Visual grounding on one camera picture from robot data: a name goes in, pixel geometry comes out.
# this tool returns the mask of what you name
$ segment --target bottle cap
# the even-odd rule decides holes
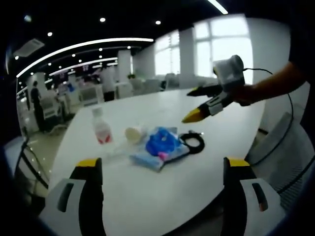
[[[93,117],[101,117],[103,115],[103,110],[101,108],[94,108],[92,113]]]

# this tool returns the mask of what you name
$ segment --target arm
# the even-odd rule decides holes
[[[243,86],[233,91],[236,102],[255,103],[290,93],[306,81],[306,75],[289,62],[281,71],[255,85]]]

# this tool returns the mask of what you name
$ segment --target white table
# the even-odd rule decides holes
[[[50,190],[68,178],[86,158],[103,159],[103,223],[109,236],[159,236],[184,224],[223,190],[223,158],[244,158],[256,136],[264,102],[249,107],[232,103],[214,117],[182,124],[182,118],[208,100],[186,97],[190,90],[159,92],[115,100],[81,109],[60,145],[50,179]],[[92,129],[92,108],[102,107],[114,143],[102,146]],[[165,166],[160,173],[132,165],[127,155],[108,153],[128,147],[127,127],[176,126],[204,132],[205,149]]]

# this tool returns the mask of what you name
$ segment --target black sleeve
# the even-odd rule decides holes
[[[302,36],[292,29],[289,61],[308,74],[313,60],[310,53],[310,49],[307,49],[307,42],[304,42]]]
[[[306,75],[313,75],[315,66],[315,44],[312,42],[314,38],[313,29],[307,24],[297,25],[291,28],[291,43],[289,61],[296,65]]]

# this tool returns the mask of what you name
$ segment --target ceiling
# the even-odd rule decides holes
[[[245,13],[247,17],[259,17],[287,22],[284,6],[272,0],[218,0],[229,13]],[[194,22],[219,16],[221,13],[206,0],[89,0],[81,4],[69,1],[33,1],[23,3],[16,13],[16,30],[11,35],[10,49],[18,50],[27,41],[36,38],[45,44],[26,58],[10,61],[10,73],[17,74],[37,59],[58,49],[90,40],[116,37],[142,37],[157,39],[172,31],[191,27]],[[24,20],[29,15],[31,22]],[[99,19],[106,18],[104,23]],[[131,53],[149,46],[149,42],[111,42],[79,47],[53,56],[22,75],[24,81],[30,72],[46,74],[82,62],[116,57],[118,50],[131,46]]]

